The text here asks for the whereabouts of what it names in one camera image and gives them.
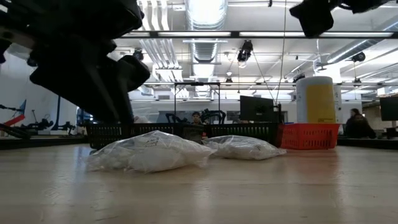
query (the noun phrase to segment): table surface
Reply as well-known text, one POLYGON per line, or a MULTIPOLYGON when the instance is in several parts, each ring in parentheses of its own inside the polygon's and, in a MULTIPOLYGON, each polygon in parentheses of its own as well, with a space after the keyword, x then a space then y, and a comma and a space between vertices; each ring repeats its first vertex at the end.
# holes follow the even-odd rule
POLYGON ((0 151, 0 222, 396 223, 398 152, 337 147, 206 169, 87 172, 87 145, 0 151))

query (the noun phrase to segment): cable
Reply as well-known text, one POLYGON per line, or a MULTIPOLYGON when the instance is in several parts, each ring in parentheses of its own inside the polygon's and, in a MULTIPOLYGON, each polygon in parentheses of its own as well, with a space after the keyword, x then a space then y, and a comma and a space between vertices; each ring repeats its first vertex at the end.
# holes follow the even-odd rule
POLYGON ((276 93, 276 100, 275 100, 275 105, 277 105, 278 102, 278 96, 279 96, 279 90, 280 90, 280 83, 282 82, 282 71, 284 67, 284 54, 285 54, 285 40, 286 40, 286 10, 287 10, 287 0, 285 0, 285 19, 284 19, 284 40, 282 44, 282 58, 281 58, 281 63, 280 63, 280 78, 279 78, 279 84, 278 84, 278 91, 276 93))
POLYGON ((240 88, 240 84, 241 83, 241 72, 239 69, 239 64, 238 64, 238 93, 241 93, 241 88, 240 88))
POLYGON ((260 64, 257 61, 256 53, 254 53, 254 50, 253 50, 253 56, 254 56, 254 59, 256 60, 257 66, 259 67, 261 77, 262 77, 262 79, 264 79, 264 83, 266 84, 266 87, 267 87, 267 89, 269 91, 269 94, 271 95, 272 100, 275 101, 274 96, 272 96, 272 92, 271 92, 271 90, 268 87, 268 83, 267 83, 266 79, 264 78, 264 75, 262 74, 262 71, 261 71, 261 68, 260 68, 260 64))

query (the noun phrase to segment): ceiling light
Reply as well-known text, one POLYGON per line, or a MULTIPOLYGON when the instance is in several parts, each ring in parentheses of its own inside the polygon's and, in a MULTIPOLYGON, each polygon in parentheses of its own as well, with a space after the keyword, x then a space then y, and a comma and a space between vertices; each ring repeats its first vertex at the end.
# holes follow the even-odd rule
POLYGON ((217 44, 217 43, 228 43, 228 40, 182 40, 184 44, 217 44))
POLYGON ((240 37, 305 37, 303 32, 240 32, 240 37))
POLYGON ((229 37, 231 32, 193 31, 193 32, 159 32, 159 37, 229 37))
POLYGON ((158 82, 158 83, 144 83, 144 85, 174 85, 174 83, 170 83, 170 82, 158 82))
POLYGON ((320 37, 390 37, 393 32, 324 32, 320 37))
POLYGON ((149 37, 149 32, 130 32, 128 34, 124 34, 123 37, 149 37))

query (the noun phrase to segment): plastic bag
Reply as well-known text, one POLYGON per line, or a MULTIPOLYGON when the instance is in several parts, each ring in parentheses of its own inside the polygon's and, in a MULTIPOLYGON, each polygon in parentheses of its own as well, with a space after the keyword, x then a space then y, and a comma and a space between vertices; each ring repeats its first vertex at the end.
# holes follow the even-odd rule
POLYGON ((244 136, 220 136, 202 141, 217 150, 215 155, 229 159, 261 160, 286 153, 266 141, 244 136))
POLYGON ((87 159, 89 170, 132 169, 144 173, 206 165, 215 150, 173 134, 153 131, 111 143, 87 159))

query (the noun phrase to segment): red plastic crate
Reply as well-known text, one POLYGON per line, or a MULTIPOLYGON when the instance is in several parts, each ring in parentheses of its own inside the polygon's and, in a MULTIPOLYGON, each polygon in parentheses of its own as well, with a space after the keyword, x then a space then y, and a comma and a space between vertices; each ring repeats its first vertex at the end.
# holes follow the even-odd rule
POLYGON ((284 126, 281 148, 333 149, 340 124, 287 124, 284 126))

